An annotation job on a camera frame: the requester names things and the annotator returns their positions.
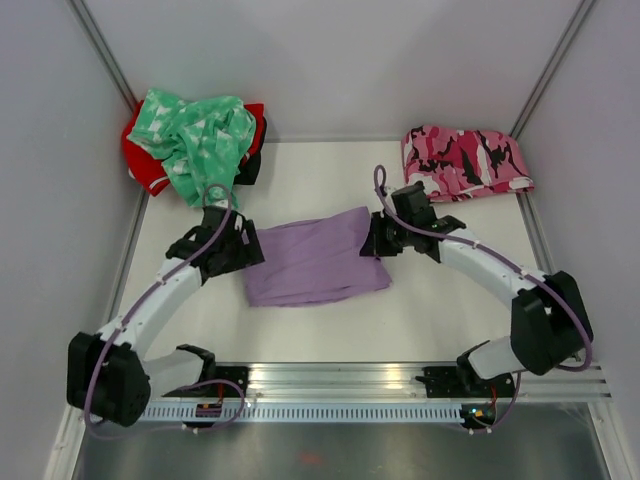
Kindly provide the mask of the purple trousers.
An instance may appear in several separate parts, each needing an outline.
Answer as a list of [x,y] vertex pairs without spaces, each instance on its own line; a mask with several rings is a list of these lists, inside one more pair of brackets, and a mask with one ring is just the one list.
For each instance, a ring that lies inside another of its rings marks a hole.
[[392,279],[381,261],[360,255],[369,226],[361,206],[258,230],[264,261],[243,271],[248,304],[321,305],[388,288]]

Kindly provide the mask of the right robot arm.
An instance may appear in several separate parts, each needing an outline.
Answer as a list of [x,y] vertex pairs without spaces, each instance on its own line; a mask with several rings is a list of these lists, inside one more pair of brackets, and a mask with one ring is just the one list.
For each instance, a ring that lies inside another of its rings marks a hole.
[[461,354],[456,384],[480,395],[492,379],[522,371],[542,376],[565,369],[584,352],[592,358],[593,331],[576,280],[565,271],[528,270],[487,246],[454,216],[438,216],[421,183],[380,193],[383,208],[371,215],[364,257],[395,257],[405,249],[426,255],[482,286],[510,311],[507,336],[485,341]]

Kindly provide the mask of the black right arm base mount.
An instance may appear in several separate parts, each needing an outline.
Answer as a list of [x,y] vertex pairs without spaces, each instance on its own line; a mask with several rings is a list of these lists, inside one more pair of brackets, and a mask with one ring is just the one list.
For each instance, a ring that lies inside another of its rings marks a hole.
[[511,374],[491,380],[463,379],[455,366],[424,367],[414,379],[425,387],[431,399],[501,399],[515,394],[515,380]]

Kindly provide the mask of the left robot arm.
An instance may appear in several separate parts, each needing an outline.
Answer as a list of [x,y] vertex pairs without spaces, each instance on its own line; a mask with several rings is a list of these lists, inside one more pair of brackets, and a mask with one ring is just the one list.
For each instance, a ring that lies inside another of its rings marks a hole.
[[94,334],[69,343],[66,401],[122,427],[135,424],[149,402],[190,391],[210,395],[220,380],[214,353],[182,344],[147,360],[146,353],[177,310],[215,277],[258,265],[264,255],[253,221],[235,210],[206,207],[200,224],[166,251],[155,281]]

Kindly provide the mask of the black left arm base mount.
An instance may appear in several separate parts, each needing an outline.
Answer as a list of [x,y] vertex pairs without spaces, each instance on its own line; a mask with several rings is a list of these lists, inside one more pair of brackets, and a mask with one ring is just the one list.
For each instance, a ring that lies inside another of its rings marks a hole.
[[206,374],[197,381],[201,386],[176,389],[164,398],[240,398],[238,390],[246,393],[249,374],[247,366],[218,365],[213,374]]

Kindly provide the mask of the pink camouflage trousers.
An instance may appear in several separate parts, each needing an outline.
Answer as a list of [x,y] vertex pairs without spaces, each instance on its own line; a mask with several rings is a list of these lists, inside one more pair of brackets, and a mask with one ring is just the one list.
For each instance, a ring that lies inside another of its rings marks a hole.
[[407,185],[422,183],[439,203],[534,189],[516,140],[493,130],[413,128],[402,140],[402,169]]

